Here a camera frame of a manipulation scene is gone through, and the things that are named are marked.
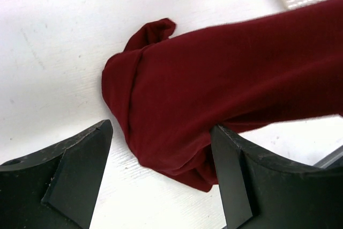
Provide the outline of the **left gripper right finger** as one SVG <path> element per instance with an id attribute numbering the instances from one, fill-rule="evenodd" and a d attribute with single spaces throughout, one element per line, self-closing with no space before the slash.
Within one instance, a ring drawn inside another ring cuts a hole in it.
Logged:
<path id="1" fill-rule="evenodd" d="M 227 228 L 342 228 L 342 148 L 310 166 L 210 131 Z"/>

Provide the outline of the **dark red t-shirt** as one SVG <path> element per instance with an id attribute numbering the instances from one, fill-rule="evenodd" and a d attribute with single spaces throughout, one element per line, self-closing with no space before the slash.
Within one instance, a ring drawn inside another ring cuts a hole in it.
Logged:
<path id="1" fill-rule="evenodd" d="M 106 63 L 102 96 L 143 166 L 207 192 L 210 130 L 342 114 L 342 0 L 173 36 L 145 24 Z"/>

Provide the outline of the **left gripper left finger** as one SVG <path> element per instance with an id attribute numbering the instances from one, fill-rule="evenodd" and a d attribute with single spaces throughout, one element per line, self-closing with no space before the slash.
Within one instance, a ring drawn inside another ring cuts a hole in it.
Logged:
<path id="1" fill-rule="evenodd" d="M 112 136 L 102 120 L 1 164 L 1 228 L 89 228 Z"/>

